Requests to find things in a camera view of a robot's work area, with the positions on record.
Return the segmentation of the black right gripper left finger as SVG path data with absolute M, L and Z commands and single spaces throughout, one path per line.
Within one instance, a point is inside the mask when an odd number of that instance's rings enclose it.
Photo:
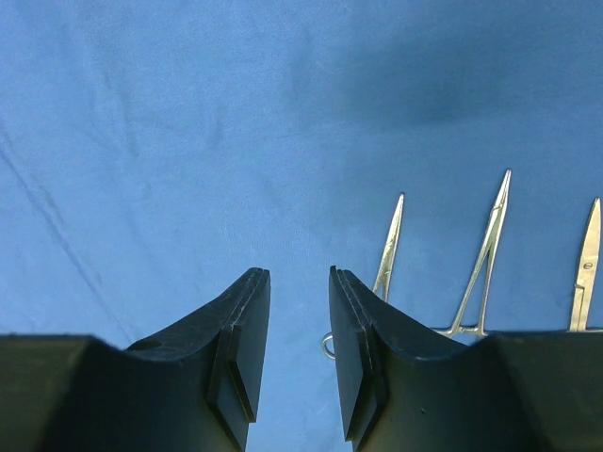
M 120 349 L 91 335 L 1 339 L 5 451 L 242 451 L 256 420 L 270 277 Z

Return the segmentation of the blue surgical drape cloth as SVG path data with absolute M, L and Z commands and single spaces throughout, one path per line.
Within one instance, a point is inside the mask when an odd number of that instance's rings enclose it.
M 448 326 L 567 326 L 602 193 L 598 1 L 5 1 L 1 330 L 118 347 L 271 275 L 251 451 L 348 451 L 331 266 Z

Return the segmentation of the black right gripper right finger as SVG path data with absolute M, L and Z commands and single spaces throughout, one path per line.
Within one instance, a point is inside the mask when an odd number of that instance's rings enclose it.
M 357 451 L 598 451 L 602 337 L 495 333 L 466 346 L 332 268 L 344 436 Z

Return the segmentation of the steel hemostat clamp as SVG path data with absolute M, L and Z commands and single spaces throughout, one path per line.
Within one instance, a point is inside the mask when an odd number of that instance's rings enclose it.
M 373 284 L 372 292 L 385 303 L 388 302 L 389 290 L 395 259 L 399 244 L 399 234 L 403 216 L 405 194 L 400 192 L 394 213 L 385 239 L 383 254 Z

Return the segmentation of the steel surgical forceps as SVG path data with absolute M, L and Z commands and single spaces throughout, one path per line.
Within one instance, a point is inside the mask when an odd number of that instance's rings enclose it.
M 487 335 L 485 328 L 487 302 L 489 299 L 494 264 L 497 257 L 497 249 L 508 209 L 509 189 L 512 174 L 512 169 L 505 170 L 500 187 L 495 197 L 495 201 L 489 214 L 480 251 L 451 325 L 444 329 L 434 329 L 434 331 L 443 336 L 452 338 L 457 334 L 466 333 L 482 338 Z M 464 313 L 483 268 L 485 268 L 485 278 L 483 291 L 481 294 L 479 316 L 474 325 L 465 326 L 462 324 Z

